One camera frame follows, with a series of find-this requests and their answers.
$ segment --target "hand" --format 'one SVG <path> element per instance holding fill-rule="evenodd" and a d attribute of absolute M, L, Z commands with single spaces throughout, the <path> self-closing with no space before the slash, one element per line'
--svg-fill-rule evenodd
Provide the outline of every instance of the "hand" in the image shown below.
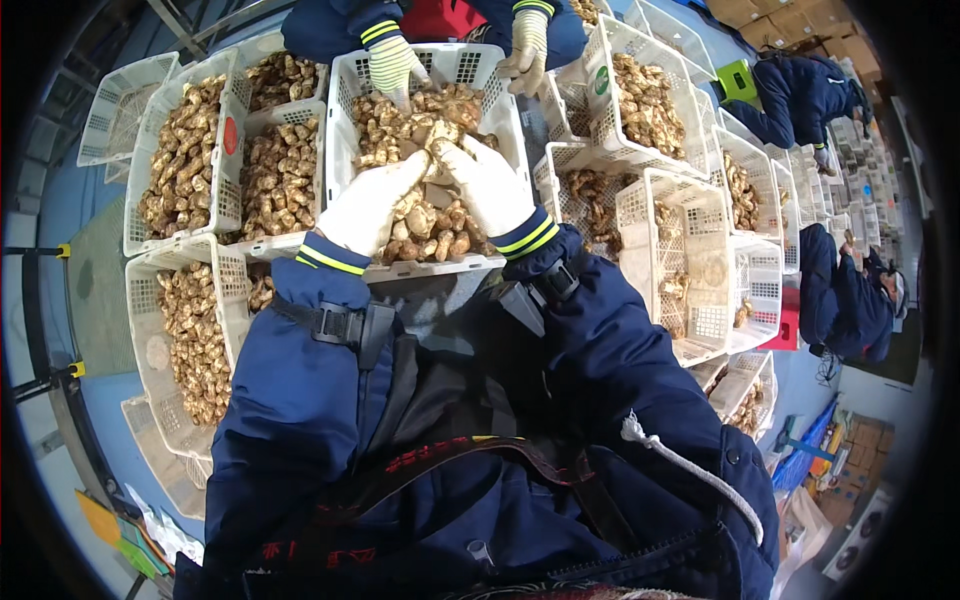
<path fill-rule="evenodd" d="M 320 213 L 317 229 L 349 251 L 373 256 L 390 239 L 394 207 L 417 185 L 432 162 L 425 150 L 397 164 L 364 171 Z"/>
<path fill-rule="evenodd" d="M 388 37 L 370 47 L 370 81 L 403 114 L 410 114 L 410 75 L 424 87 L 433 82 L 403 36 Z"/>
<path fill-rule="evenodd" d="M 533 98 L 546 70 L 547 15 L 523 10 L 514 16 L 514 51 L 497 65 L 497 77 L 516 78 L 507 88 L 512 94 L 522 91 Z"/>
<path fill-rule="evenodd" d="M 469 135 L 464 135 L 463 146 L 476 158 L 447 139 L 435 141 L 430 150 L 460 185 L 477 226 L 488 237 L 496 237 L 523 225 L 534 213 L 534 199 L 506 159 Z"/>
<path fill-rule="evenodd" d="M 825 169 L 830 168 L 830 152 L 827 150 L 827 146 L 824 146 L 823 148 L 814 148 L 813 159 L 817 161 L 817 164 Z"/>

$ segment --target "red stool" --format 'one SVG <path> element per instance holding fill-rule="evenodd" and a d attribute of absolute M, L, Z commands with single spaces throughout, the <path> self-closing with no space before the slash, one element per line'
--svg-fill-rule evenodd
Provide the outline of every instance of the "red stool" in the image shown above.
<path fill-rule="evenodd" d="M 800 290 L 783 287 L 780 305 L 780 333 L 759 348 L 763 350 L 798 350 L 800 345 Z"/>

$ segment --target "round label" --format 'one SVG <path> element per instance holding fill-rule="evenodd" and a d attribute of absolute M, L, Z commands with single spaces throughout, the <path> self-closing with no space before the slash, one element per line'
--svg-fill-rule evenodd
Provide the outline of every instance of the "round label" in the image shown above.
<path fill-rule="evenodd" d="M 237 124 L 233 122 L 233 117 L 227 117 L 224 124 L 224 151 L 228 155 L 233 155 L 237 150 Z"/>
<path fill-rule="evenodd" d="M 593 91 L 600 96 L 607 91 L 608 87 L 610 87 L 610 70 L 605 64 L 597 70 L 596 79 L 593 80 Z"/>

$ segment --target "wrist strap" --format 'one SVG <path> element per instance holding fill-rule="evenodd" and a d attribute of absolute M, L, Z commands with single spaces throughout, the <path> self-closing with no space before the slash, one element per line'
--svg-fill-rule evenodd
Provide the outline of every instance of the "wrist strap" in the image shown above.
<path fill-rule="evenodd" d="M 550 268 L 533 278 L 533 286 L 548 302 L 562 302 L 580 287 L 580 273 L 587 266 L 587 253 L 580 250 L 564 262 L 558 258 Z"/>
<path fill-rule="evenodd" d="M 274 294 L 270 308 L 281 317 L 306 328 L 317 342 L 346 346 L 357 355 L 357 366 L 369 371 L 376 365 L 394 323 L 396 311 L 389 304 L 371 302 L 366 309 L 350 309 L 331 302 L 307 308 Z"/>

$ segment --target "white drawstring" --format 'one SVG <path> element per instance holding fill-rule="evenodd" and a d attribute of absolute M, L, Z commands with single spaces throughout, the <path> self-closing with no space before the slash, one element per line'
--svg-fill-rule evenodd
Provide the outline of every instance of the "white drawstring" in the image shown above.
<path fill-rule="evenodd" d="M 630 411 L 630 416 L 623 420 L 623 427 L 620 429 L 620 437 L 627 442 L 640 442 L 647 448 L 652 448 L 660 456 L 670 461 L 674 465 L 693 473 L 698 479 L 711 484 L 714 488 L 720 491 L 720 493 L 729 498 L 730 502 L 733 503 L 733 506 L 735 506 L 737 510 L 740 511 L 740 513 L 742 513 L 747 519 L 747 522 L 750 523 L 751 528 L 754 530 L 756 545 L 763 544 L 763 524 L 760 523 L 760 517 L 756 515 L 756 512 L 754 511 L 754 508 L 750 506 L 750 503 L 747 502 L 747 500 L 726 481 L 720 479 L 708 470 L 698 467 L 696 464 L 691 463 L 680 454 L 677 454 L 670 448 L 663 445 L 663 442 L 660 441 L 660 436 L 648 436 L 643 433 L 643 427 L 641 427 L 639 421 L 636 420 L 636 414 L 634 414 L 633 410 Z"/>

